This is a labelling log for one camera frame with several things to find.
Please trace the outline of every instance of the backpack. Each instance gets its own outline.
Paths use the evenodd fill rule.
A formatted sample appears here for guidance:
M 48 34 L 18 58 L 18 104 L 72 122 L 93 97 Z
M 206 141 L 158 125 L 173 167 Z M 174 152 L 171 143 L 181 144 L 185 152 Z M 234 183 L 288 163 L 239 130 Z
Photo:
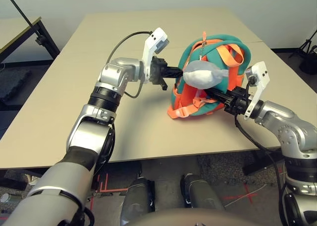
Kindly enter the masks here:
M 228 77 L 214 88 L 226 93 L 241 86 L 244 71 L 251 59 L 250 50 L 238 38 L 220 34 L 203 37 L 192 42 L 184 51 L 178 68 L 185 70 L 188 63 L 203 60 L 214 63 L 220 69 L 227 69 Z M 212 114 L 224 107 L 223 103 L 211 99 L 203 90 L 189 86 L 183 77 L 177 78 L 171 95 L 171 106 L 167 113 L 171 118 Z

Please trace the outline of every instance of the floor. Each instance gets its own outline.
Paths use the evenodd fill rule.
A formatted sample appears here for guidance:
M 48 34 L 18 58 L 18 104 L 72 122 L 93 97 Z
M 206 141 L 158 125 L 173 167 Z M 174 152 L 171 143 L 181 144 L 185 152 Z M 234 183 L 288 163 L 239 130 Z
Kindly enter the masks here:
M 278 54 L 278 56 L 317 92 L 317 75 L 311 76 L 302 73 L 298 69 L 301 61 L 299 57 L 295 56 L 288 59 L 289 54 Z M 22 88 L 23 90 L 10 100 L 9 104 L 24 103 L 48 67 L 30 68 L 32 69 L 30 79 Z M 0 138 L 16 114 L 17 112 L 0 112 Z M 87 206 L 92 209 L 95 215 L 95 225 L 119 225 L 119 215 L 125 189 L 139 175 L 155 181 L 155 206 L 157 211 L 183 207 L 179 181 L 183 174 L 190 172 L 204 176 L 211 183 L 224 205 L 265 185 L 261 190 L 249 197 L 240 199 L 226 207 L 226 209 L 261 225 L 280 226 L 277 209 L 278 193 L 274 172 L 272 169 L 267 169 L 252 177 L 245 178 L 241 173 L 241 166 L 249 160 L 248 154 L 250 153 L 236 154 L 186 156 L 110 164 L 104 172 L 100 173 L 97 193 L 87 203 Z M 234 159 L 240 165 L 235 164 L 235 168 L 233 168 L 230 161 L 224 162 L 222 159 Z M 283 174 L 282 167 L 279 166 L 279 168 L 281 174 Z M 17 177 L 15 174 L 15 172 L 8 171 L 9 178 Z M 19 194 L 25 197 L 27 191 L 14 191 L 0 187 L 0 195 L 3 193 Z M 15 206 L 16 204 L 0 203 L 0 210 L 8 210 L 10 213 Z

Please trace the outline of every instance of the red tape marking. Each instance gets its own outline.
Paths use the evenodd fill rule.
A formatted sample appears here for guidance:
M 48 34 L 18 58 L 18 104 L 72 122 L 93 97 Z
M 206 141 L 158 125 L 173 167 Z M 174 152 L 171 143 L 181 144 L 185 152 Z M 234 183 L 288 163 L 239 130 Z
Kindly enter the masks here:
M 249 187 L 248 187 L 248 185 L 247 185 L 246 183 L 243 183 L 243 185 L 244 185 L 244 188 L 246 189 L 247 194 L 249 194 L 250 192 L 249 192 Z M 247 197 L 249 198 L 250 203 L 253 204 L 251 194 L 248 195 Z
M 106 173 L 106 180 L 105 180 L 105 189 L 103 189 L 103 183 L 100 182 L 100 189 L 99 192 L 119 192 L 119 191 L 127 191 L 128 188 L 122 188 L 122 189 L 107 189 L 108 184 L 108 173 Z

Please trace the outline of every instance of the black table frame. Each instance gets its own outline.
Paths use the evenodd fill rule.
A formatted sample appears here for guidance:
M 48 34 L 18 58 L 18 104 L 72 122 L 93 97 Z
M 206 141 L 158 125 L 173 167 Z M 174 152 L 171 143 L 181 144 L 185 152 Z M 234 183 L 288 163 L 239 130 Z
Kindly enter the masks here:
M 21 44 L 23 44 L 29 37 L 31 37 L 36 31 L 43 35 L 45 40 L 41 44 L 51 55 L 53 59 L 55 59 L 60 51 L 55 44 L 54 40 L 51 38 L 50 34 L 46 30 L 44 24 L 39 19 L 36 23 L 33 24 L 33 28 L 29 28 L 26 32 L 24 32 L 20 37 L 12 42 L 6 49 L 4 49 L 0 53 L 0 63 L 3 62 L 11 53 L 13 53 Z M 0 100 L 0 111 L 18 111 L 22 108 L 22 105 L 7 105 L 3 101 Z

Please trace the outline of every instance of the table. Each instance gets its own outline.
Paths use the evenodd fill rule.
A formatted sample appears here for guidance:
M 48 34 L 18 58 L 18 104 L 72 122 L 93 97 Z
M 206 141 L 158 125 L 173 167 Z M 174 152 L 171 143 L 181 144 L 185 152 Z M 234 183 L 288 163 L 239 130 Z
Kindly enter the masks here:
M 33 35 L 35 30 L 42 36 L 41 45 L 45 47 L 53 59 L 60 53 L 41 22 L 41 17 L 30 17 L 29 20 L 34 27 L 33 29 L 23 18 L 0 19 L 0 63 Z M 3 101 L 0 101 L 0 111 L 18 111 L 21 107 L 22 105 L 6 105 Z
M 206 13 L 212 19 L 206 19 Z M 188 22 L 188 17 L 194 17 L 194 22 Z M 158 26 L 167 32 L 170 40 L 159 57 L 170 66 L 178 64 L 184 49 L 203 30 L 208 35 L 227 33 L 241 38 L 253 55 L 251 64 L 266 62 L 271 82 L 262 99 L 287 106 L 316 125 L 315 92 L 226 9 L 92 14 L 83 20 L 0 141 L 0 152 L 5 156 L 0 169 L 47 167 L 60 161 L 70 130 L 114 45 L 131 32 Z M 140 58 L 145 39 L 141 35 L 132 38 L 114 57 Z M 166 82 L 168 91 L 146 84 L 137 99 L 127 96 L 121 99 L 111 162 L 255 149 L 235 128 L 233 116 L 224 111 L 170 119 L 166 111 L 174 81 L 166 79 Z M 129 93 L 134 94 L 137 89 L 138 83 L 128 84 Z M 241 122 L 260 143 L 267 147 L 279 145 L 273 134 L 252 120 Z

